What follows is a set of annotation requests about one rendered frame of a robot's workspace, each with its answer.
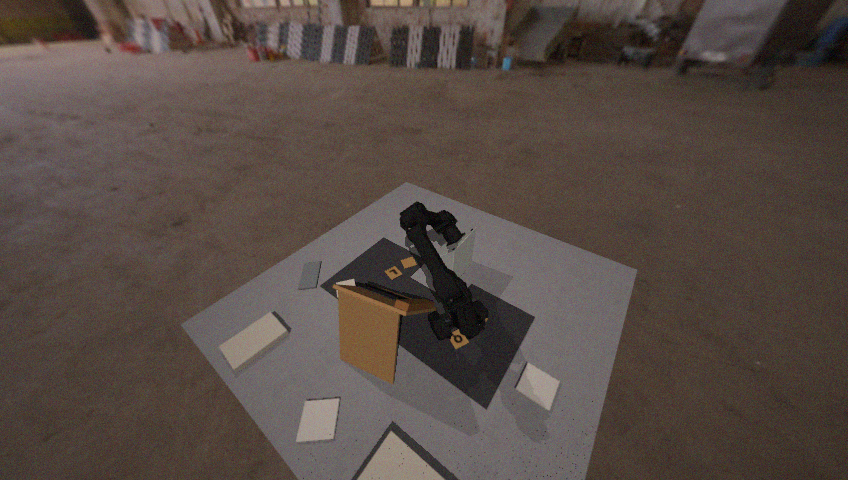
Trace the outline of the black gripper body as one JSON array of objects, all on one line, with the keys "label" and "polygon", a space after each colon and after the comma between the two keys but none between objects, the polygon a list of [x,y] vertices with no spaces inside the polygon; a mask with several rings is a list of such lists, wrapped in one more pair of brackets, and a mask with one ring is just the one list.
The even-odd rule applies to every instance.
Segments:
[{"label": "black gripper body", "polygon": [[[484,319],[488,318],[489,312],[486,309],[486,307],[480,301],[477,300],[477,301],[473,302],[471,304],[471,306],[473,306],[475,308],[477,317],[481,316]],[[442,318],[438,318],[438,319],[431,322],[431,329],[433,330],[437,339],[440,340],[440,341],[448,338],[451,334],[451,329],[456,327],[455,324],[456,324],[457,318],[456,318],[455,312],[452,311],[449,314],[451,316],[451,320],[446,322],[446,323],[444,322],[444,320]]]}]

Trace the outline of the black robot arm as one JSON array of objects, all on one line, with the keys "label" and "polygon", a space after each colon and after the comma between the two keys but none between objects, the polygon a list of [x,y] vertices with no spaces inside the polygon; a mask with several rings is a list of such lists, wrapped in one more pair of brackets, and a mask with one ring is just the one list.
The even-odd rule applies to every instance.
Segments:
[{"label": "black robot arm", "polygon": [[[429,237],[426,226],[431,225],[438,233],[442,233],[447,246],[458,242],[465,233],[461,233],[455,225],[458,221],[446,210],[438,213],[428,211],[426,207],[415,202],[400,213],[400,226],[406,231],[408,239],[413,242],[430,273],[433,276],[433,287],[436,295],[448,313],[455,312],[456,324],[460,334],[472,339],[484,328],[485,319],[477,317],[472,304],[472,293],[466,282],[456,273],[446,267]],[[410,229],[408,229],[410,228]],[[450,304],[447,301],[453,299]]]}]

